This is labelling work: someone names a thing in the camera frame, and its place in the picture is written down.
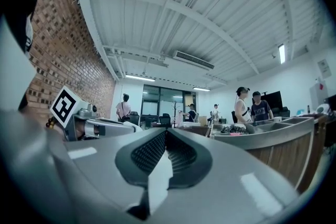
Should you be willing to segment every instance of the window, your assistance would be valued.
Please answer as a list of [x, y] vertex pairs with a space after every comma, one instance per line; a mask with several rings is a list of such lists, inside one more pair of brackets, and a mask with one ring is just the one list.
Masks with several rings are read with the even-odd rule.
[[183, 92], [179, 90], [171, 90], [162, 88], [160, 94], [160, 112], [169, 114], [171, 119], [174, 119], [174, 102], [176, 101], [176, 113], [178, 110], [183, 110]]
[[143, 115], [151, 115], [157, 116], [157, 102], [143, 102], [142, 103], [142, 114]]
[[144, 85], [141, 119], [145, 121], [146, 118], [150, 118], [152, 121], [158, 121], [159, 116], [166, 113], [170, 115], [173, 122], [174, 102], [176, 101], [176, 115], [178, 110], [188, 112], [190, 110], [188, 106], [191, 103], [194, 103], [196, 106], [195, 95], [194, 92]]

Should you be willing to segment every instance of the white ceiling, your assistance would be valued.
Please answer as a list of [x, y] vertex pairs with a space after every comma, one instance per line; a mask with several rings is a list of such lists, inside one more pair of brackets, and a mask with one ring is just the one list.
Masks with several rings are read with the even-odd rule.
[[[112, 75], [142, 75], [217, 88], [307, 52], [325, 25], [321, 0], [80, 0], [89, 31]], [[180, 50], [215, 66], [163, 64]]]

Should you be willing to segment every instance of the mesh grille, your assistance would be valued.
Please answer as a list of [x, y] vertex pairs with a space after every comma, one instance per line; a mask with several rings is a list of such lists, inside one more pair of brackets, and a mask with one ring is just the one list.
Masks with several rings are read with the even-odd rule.
[[166, 137], [167, 151], [172, 162], [173, 174], [182, 172], [195, 162], [197, 153], [188, 144], [174, 135], [168, 134]]
[[149, 175], [165, 151], [165, 132], [136, 148], [131, 158], [136, 166]]
[[196, 58], [196, 57], [193, 57], [193, 56], [191, 56], [191, 55], [188, 55], [188, 54], [184, 54], [184, 53], [182, 53], [182, 52], [180, 52], [180, 51], [178, 51], [178, 52], [176, 53], [176, 57], [179, 57], [179, 58], [188, 60], [188, 61], [190, 61], [190, 62], [197, 63], [197, 64], [199, 64], [199, 65], [201, 65], [201, 66], [205, 66], [205, 67], [208, 67], [208, 68], [211, 68], [211, 69], [214, 69], [214, 67], [215, 67], [214, 65], [212, 65], [212, 64], [210, 64], [210, 63], [208, 63], [208, 62], [206, 62], [206, 61], [200, 60], [200, 59], [198, 59], [198, 58]]

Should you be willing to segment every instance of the brick wall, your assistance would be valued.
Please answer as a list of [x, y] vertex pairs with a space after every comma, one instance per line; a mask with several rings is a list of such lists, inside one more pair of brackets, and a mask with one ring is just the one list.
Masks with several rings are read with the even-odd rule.
[[77, 0], [38, 0], [30, 61], [37, 74], [27, 90], [28, 105], [49, 117], [65, 85], [110, 117], [115, 82], [99, 55]]

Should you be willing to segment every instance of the black hair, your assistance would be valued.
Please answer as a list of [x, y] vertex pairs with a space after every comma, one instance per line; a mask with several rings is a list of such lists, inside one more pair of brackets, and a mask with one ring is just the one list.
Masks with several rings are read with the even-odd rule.
[[127, 102], [129, 100], [130, 96], [128, 94], [124, 93], [124, 97], [123, 98], [124, 98], [124, 101]]
[[252, 94], [253, 97], [256, 96], [256, 95], [260, 95], [260, 96], [261, 96], [260, 92], [258, 92], [258, 91], [254, 92], [254, 93]]
[[249, 91], [250, 89], [247, 87], [239, 87], [236, 91], [237, 95], [240, 96], [242, 91]]

